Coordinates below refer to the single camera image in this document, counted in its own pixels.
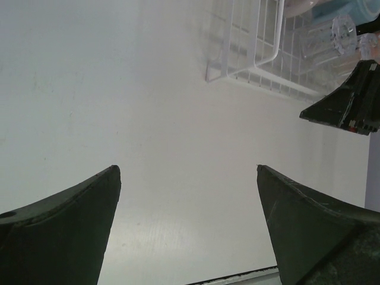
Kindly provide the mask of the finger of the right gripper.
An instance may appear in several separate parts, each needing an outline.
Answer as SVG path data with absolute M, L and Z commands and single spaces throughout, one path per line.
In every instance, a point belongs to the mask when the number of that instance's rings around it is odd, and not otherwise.
M 349 77 L 299 117 L 360 135 L 379 130 L 379 64 L 359 61 Z

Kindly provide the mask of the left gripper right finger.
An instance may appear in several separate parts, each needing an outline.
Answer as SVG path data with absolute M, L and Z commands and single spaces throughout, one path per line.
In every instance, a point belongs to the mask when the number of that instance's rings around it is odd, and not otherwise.
M 266 166 L 257 185 L 282 284 L 379 284 L 379 213 Z

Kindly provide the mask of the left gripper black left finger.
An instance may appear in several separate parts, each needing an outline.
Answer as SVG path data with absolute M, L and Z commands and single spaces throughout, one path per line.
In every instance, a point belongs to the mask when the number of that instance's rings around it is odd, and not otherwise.
M 112 165 L 1 214 L 1 284 L 97 284 L 121 193 Z

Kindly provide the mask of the clear glass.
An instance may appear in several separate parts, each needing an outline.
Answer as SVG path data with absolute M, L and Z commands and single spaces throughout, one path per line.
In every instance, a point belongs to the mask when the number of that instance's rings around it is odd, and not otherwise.
M 305 27 L 300 34 L 302 59 L 311 67 L 355 52 L 356 26 L 349 15 Z
M 361 60 L 374 60 L 379 64 L 379 34 L 360 35 L 359 53 Z

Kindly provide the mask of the light blue mug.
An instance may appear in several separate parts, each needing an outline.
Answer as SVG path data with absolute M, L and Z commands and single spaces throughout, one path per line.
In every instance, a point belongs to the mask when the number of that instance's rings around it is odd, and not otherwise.
M 356 26 L 377 19 L 379 0 L 333 0 L 317 4 L 312 8 L 312 23 L 319 24 L 339 15 L 349 15 Z

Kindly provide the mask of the clear acrylic dish rack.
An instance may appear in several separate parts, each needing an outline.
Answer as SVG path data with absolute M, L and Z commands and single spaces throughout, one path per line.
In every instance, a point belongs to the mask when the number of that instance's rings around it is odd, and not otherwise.
M 207 82 L 229 79 L 270 94 L 315 102 L 348 78 L 361 60 L 353 55 L 311 68 L 300 52 L 304 15 L 285 18 L 284 1 L 213 1 Z

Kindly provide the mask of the lilac ceramic mug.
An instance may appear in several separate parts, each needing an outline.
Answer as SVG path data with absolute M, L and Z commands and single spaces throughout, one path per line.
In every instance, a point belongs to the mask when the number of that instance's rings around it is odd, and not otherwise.
M 292 18 L 309 11 L 317 4 L 314 0 L 285 0 L 284 12 L 285 18 Z

